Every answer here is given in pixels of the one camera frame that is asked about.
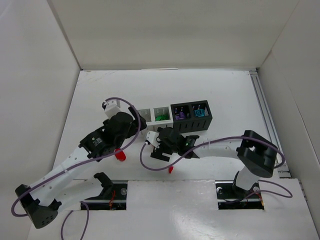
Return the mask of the red rounded lego piece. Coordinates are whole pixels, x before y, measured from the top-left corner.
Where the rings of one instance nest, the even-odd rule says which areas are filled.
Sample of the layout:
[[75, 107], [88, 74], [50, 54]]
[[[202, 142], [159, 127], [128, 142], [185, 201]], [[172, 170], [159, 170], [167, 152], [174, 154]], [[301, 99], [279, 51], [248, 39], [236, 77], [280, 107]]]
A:
[[124, 162], [126, 160], [126, 154], [120, 149], [120, 148], [116, 148], [115, 149], [115, 158], [120, 161], [120, 162]]

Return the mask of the green lego brick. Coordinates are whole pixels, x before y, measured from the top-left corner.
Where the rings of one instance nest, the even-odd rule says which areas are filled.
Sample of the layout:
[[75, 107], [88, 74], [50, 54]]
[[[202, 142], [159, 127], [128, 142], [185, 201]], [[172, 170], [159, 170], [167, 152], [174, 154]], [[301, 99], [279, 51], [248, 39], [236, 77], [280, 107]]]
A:
[[169, 120], [169, 116], [167, 114], [161, 114], [155, 117], [155, 121], [159, 122], [159, 121], [167, 121]]

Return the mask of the small red lego piece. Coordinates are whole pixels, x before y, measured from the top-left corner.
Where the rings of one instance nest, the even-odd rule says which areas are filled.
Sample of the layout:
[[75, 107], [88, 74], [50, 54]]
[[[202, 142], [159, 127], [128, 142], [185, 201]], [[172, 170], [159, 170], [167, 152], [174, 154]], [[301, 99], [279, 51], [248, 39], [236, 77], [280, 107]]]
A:
[[174, 169], [174, 167], [173, 167], [173, 166], [170, 166], [170, 167], [168, 168], [168, 173], [171, 174], [172, 171], [173, 171], [173, 169]]

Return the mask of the purple rectangular lego brick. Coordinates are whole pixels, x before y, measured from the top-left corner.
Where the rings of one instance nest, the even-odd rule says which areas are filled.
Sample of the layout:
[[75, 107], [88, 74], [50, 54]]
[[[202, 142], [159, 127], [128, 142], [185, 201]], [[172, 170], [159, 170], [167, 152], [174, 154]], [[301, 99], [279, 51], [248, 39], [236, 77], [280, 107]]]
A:
[[187, 115], [183, 112], [183, 111], [180, 111], [176, 116], [175, 116], [175, 119], [176, 120], [184, 120], [187, 118]]

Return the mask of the teal rounded lego piece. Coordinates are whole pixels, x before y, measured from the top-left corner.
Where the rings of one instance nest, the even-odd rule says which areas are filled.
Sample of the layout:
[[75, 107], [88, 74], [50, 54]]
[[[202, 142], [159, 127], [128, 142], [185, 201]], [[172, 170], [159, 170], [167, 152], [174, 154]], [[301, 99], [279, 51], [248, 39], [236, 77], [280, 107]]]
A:
[[194, 113], [194, 116], [197, 117], [197, 118], [206, 116], [206, 113], [205, 113], [205, 111], [203, 109], [194, 110], [193, 113]]

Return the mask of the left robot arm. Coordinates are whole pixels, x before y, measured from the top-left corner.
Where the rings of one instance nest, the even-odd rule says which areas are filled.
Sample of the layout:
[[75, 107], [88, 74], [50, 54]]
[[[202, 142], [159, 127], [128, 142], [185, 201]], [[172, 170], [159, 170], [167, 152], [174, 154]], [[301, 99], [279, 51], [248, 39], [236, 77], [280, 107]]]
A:
[[104, 172], [70, 185], [78, 175], [112, 156], [126, 139], [136, 138], [147, 128], [146, 120], [129, 107], [129, 113], [119, 107], [109, 110], [103, 125], [89, 133], [68, 158], [31, 185], [15, 189], [19, 202], [36, 229], [50, 224], [64, 209], [88, 198], [106, 197], [114, 186]]

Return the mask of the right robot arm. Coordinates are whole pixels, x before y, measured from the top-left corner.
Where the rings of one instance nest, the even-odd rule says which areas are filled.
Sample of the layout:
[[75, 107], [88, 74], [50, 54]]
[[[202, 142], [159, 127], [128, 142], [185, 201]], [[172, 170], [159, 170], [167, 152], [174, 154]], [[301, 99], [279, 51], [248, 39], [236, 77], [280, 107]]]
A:
[[206, 157], [240, 160], [244, 167], [238, 171], [233, 185], [249, 191], [261, 178], [273, 176], [279, 149], [253, 130], [245, 130], [241, 136], [209, 140], [198, 135], [183, 136], [172, 127], [149, 131], [146, 141], [153, 146], [151, 158], [170, 161], [172, 154], [185, 159]]

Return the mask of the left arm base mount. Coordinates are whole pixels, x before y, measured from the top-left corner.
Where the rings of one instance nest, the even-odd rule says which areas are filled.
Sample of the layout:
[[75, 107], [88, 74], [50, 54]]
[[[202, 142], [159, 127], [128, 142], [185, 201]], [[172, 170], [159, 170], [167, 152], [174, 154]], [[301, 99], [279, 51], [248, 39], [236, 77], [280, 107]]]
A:
[[89, 210], [124, 211], [127, 209], [128, 181], [112, 181], [105, 173], [93, 176], [100, 181], [103, 190], [99, 195], [83, 200]]

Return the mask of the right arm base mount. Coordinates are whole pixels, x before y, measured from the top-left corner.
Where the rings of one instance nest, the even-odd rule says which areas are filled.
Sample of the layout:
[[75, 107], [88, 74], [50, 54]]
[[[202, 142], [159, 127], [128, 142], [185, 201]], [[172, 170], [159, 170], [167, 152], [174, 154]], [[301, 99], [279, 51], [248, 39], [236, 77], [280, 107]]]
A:
[[250, 190], [236, 186], [236, 173], [233, 180], [215, 182], [217, 205], [219, 210], [264, 210], [260, 185], [255, 182]]

